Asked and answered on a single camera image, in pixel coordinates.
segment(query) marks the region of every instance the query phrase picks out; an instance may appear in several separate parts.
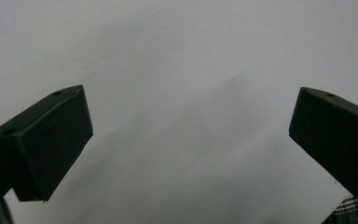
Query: screw hole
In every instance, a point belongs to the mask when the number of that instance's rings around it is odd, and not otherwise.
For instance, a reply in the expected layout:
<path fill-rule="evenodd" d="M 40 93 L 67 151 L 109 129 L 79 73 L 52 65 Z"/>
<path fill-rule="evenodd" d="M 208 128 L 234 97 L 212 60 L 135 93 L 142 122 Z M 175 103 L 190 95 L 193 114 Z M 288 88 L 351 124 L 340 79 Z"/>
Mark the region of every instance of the screw hole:
<path fill-rule="evenodd" d="M 10 135 L 13 134 L 17 131 L 17 129 L 12 128 L 12 129 L 7 129 L 6 131 L 4 131 L 4 135 Z"/>

